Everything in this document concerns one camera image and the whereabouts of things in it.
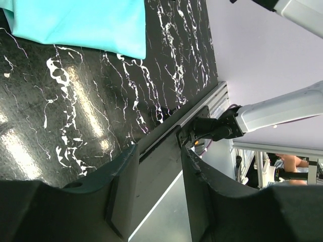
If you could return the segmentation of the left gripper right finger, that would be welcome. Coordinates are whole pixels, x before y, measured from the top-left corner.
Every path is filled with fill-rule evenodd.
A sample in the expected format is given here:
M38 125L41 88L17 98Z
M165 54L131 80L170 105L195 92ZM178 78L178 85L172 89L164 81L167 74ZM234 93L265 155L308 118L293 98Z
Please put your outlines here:
M322 241L322 186L245 186L181 150L193 241Z

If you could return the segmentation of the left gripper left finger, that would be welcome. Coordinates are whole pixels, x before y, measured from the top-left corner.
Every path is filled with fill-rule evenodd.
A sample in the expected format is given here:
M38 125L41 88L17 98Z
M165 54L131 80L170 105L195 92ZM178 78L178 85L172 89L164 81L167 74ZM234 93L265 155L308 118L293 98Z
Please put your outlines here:
M1 181L1 241L127 241L138 166L132 145L63 188Z

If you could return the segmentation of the teal t shirt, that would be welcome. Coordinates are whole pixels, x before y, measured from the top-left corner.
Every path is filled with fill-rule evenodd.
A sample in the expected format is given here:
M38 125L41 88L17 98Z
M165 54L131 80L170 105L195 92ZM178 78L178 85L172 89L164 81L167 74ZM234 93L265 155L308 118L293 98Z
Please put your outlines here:
M146 57L144 1L1 1L1 10L16 37Z

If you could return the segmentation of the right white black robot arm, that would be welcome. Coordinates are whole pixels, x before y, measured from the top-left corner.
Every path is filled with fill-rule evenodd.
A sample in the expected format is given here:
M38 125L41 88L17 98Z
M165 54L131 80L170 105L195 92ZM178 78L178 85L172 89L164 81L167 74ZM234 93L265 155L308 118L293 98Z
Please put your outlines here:
M264 9L322 37L322 1L256 1ZM197 117L196 139L234 139L273 125L322 115L322 81L259 103L232 105L219 118Z

